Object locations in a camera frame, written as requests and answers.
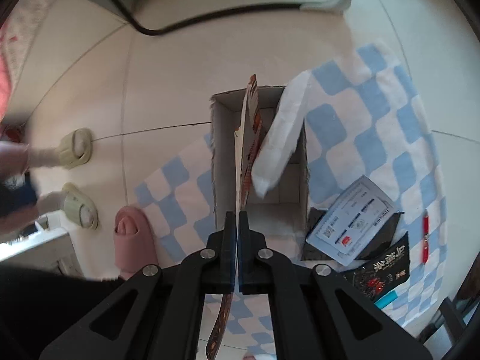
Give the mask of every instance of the triangular cutout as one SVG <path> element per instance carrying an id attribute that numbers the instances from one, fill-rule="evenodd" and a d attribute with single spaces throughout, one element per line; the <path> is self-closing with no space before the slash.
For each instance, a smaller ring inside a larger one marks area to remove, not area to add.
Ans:
<path id="1" fill-rule="evenodd" d="M 116 340 L 122 331 L 123 324 L 131 307 L 134 305 L 137 295 L 138 292 L 136 290 L 127 292 L 123 298 L 95 319 L 90 324 L 90 329 L 111 341 Z"/>
<path id="2" fill-rule="evenodd" d="M 355 338 L 359 341 L 380 332 L 382 325 L 342 289 L 335 290 Z"/>

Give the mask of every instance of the pink slipper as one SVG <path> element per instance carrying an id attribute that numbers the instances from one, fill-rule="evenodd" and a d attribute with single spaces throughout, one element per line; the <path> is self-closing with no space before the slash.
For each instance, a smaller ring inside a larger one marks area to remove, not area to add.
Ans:
<path id="1" fill-rule="evenodd" d="M 142 210 L 130 206 L 118 210 L 113 242 L 122 278 L 131 278 L 148 264 L 158 265 L 152 228 Z"/>

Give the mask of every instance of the black metal frame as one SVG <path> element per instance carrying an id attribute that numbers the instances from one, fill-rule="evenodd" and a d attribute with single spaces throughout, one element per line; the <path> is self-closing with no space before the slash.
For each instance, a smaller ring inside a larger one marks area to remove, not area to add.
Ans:
<path id="1" fill-rule="evenodd" d="M 194 359 L 205 294 L 235 282 L 235 216 L 179 265 L 148 265 L 53 341 L 40 360 Z M 277 358 L 431 359 L 428 350 L 325 265 L 266 248 L 239 216 L 239 289 L 268 294 Z"/>

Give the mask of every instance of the teal marker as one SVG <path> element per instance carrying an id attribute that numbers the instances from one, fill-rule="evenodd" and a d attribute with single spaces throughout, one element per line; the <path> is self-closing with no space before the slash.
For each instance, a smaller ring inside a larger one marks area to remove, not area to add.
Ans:
<path id="1" fill-rule="evenodd" d="M 390 303 L 392 303 L 397 298 L 398 298 L 398 295 L 395 292 L 395 290 L 391 290 L 389 293 L 385 294 L 380 299 L 378 299 L 375 302 L 375 306 L 377 306 L 381 310 L 384 307 L 388 306 Z"/>

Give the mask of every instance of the red pen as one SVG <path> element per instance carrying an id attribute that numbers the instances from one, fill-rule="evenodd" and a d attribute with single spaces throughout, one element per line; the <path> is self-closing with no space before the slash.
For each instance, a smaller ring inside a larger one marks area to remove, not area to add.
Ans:
<path id="1" fill-rule="evenodd" d="M 428 229 L 429 229 L 429 219 L 428 211 L 423 212 L 423 263 L 426 264 L 428 261 Z"/>

